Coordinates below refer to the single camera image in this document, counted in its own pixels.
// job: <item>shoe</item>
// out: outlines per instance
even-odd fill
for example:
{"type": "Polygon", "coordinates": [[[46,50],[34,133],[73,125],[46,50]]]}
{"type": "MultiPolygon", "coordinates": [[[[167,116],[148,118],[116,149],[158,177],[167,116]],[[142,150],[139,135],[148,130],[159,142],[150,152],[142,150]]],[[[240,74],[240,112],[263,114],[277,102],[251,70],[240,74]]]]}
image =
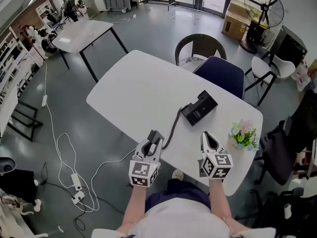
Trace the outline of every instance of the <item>shoe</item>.
{"type": "Polygon", "coordinates": [[[174,170],[174,172],[172,174],[172,179],[183,180],[184,179],[184,173],[181,172],[180,170],[176,169],[176,170],[174,170]]]}
{"type": "Polygon", "coordinates": [[[39,199],[35,200],[35,206],[34,206],[35,212],[39,212],[41,210],[41,204],[42,204],[41,200],[39,199]]]}

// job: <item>electrical outlet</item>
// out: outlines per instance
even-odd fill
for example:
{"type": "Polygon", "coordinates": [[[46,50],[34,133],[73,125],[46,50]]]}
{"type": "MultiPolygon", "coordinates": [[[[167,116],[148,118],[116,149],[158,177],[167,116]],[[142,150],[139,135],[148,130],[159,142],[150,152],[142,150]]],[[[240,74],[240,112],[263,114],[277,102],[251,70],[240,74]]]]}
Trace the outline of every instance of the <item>electrical outlet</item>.
{"type": "Polygon", "coordinates": [[[82,191],[77,192],[76,195],[71,199],[74,204],[78,204],[83,198],[85,197],[85,194],[82,191]]]}
{"type": "Polygon", "coordinates": [[[48,99],[47,94],[44,95],[43,99],[42,99],[42,108],[46,106],[46,100],[48,99]]]}
{"type": "Polygon", "coordinates": [[[72,174],[71,179],[73,180],[74,187],[75,187],[76,191],[80,191],[83,189],[81,184],[80,184],[80,180],[79,180],[79,177],[77,174],[72,174]]]}

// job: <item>navy shorts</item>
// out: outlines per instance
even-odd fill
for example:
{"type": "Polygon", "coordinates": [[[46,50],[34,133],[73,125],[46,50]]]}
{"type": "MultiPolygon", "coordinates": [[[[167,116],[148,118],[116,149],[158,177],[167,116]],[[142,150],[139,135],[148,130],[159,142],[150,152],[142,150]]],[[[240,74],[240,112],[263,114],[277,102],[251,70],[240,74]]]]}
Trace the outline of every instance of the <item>navy shorts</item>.
{"type": "Polygon", "coordinates": [[[201,189],[188,181],[171,179],[168,180],[167,190],[154,193],[147,198],[145,201],[145,212],[173,198],[184,198],[200,202],[210,209],[209,197],[201,189]]]}

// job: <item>pink flower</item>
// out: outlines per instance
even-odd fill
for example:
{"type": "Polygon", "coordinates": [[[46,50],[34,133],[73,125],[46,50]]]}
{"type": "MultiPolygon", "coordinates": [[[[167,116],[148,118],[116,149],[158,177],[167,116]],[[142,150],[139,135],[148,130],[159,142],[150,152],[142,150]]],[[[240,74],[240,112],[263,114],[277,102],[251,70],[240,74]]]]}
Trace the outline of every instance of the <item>pink flower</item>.
{"type": "Polygon", "coordinates": [[[253,127],[252,121],[250,120],[247,120],[247,121],[241,120],[239,123],[239,130],[241,130],[241,135],[243,137],[245,133],[248,133],[252,129],[252,127],[253,127]]]}

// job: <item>navy blue chair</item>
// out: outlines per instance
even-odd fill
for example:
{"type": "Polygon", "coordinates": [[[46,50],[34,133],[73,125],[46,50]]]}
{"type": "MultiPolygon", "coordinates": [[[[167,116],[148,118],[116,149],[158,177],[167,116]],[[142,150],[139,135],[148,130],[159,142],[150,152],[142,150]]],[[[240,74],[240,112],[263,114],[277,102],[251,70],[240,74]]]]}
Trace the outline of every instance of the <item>navy blue chair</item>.
{"type": "Polygon", "coordinates": [[[209,57],[193,73],[243,100],[244,72],[234,64],[218,57],[209,57]]]}

